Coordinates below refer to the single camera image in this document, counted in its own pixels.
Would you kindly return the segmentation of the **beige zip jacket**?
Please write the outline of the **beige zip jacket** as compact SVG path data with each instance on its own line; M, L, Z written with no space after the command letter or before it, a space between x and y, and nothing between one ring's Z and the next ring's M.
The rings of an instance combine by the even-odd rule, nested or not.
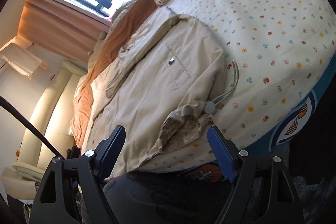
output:
M116 126L126 131L110 178L139 170L174 172L214 160L209 121L234 90L221 42L197 18L157 9L104 77L87 149Z

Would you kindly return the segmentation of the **orange duvet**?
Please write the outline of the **orange duvet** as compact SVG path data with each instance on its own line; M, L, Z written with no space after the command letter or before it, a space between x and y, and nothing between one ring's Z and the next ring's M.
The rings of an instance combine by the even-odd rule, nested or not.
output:
M83 145L92 111L93 92L91 83L116 59L120 49L156 8L157 5L154 0L130 0L112 16L112 25L96 62L80 86L78 94L74 97L74 116L71 119L71 130L78 148Z

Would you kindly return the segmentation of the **cream padded headboard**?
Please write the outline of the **cream padded headboard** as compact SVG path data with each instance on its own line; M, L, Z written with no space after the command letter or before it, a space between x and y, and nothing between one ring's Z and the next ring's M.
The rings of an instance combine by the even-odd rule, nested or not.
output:
M74 116L73 101L79 81L86 74L84 70L64 61L58 76L42 94L30 118L31 124L63 157L75 145L70 129L70 121ZM12 167L39 169L43 172L54 156L34 134L26 130L18 160Z

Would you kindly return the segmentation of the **person's dark trouser leg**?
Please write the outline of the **person's dark trouser leg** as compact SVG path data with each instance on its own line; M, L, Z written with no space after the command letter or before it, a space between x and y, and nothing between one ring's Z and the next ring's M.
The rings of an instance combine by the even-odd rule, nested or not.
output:
M230 191L214 164L185 172L130 172L103 188L120 223L214 223Z

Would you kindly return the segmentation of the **blue cartoon mattress cover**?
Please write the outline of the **blue cartoon mattress cover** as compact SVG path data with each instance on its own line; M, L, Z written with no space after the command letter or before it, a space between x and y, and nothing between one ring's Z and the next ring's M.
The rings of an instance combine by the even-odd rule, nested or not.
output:
M335 61L242 63L239 83L209 120L239 150L264 156L292 139L313 115L335 75Z

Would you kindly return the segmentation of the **beige blanket by window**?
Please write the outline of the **beige blanket by window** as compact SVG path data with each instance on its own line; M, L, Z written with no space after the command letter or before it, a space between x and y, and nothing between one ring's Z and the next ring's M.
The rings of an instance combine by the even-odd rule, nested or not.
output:
M98 39L88 61L88 71L103 71L118 56L131 36L156 10L154 0L130 0L112 16L112 24L105 38Z

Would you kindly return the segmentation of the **floral white bed sheet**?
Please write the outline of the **floral white bed sheet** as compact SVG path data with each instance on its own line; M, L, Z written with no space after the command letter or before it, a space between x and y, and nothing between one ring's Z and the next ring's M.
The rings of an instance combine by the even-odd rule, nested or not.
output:
M170 0L161 7L197 18L222 44L226 84L235 88L221 104L234 95L242 63L258 68L272 60L308 63L323 59L325 65L335 61L335 12L327 0ZM83 151L88 150L95 95L102 92L110 65L91 83L93 105Z

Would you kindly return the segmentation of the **pink left curtain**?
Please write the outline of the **pink left curtain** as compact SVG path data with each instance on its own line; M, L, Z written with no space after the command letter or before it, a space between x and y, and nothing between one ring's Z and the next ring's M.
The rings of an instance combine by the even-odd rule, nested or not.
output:
M18 35L83 65L111 22L64 0L25 0Z

